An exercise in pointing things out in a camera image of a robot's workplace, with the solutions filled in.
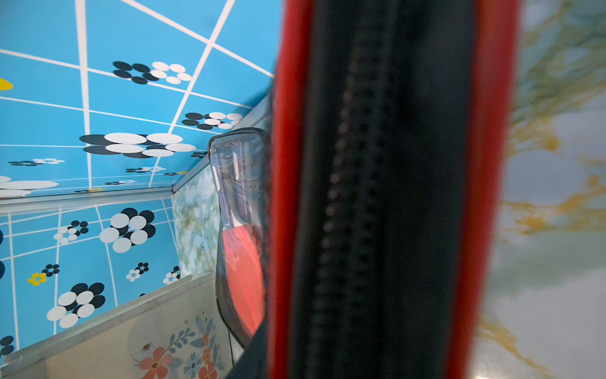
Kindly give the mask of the beige canvas bag orange handles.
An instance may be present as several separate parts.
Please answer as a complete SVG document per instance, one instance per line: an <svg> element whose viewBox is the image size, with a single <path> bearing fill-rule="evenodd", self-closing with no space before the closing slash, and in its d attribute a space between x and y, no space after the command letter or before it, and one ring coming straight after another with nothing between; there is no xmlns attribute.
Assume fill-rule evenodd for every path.
<svg viewBox="0 0 606 379"><path fill-rule="evenodd" d="M235 364L212 274L186 276L9 356L3 378L225 378Z"/></svg>

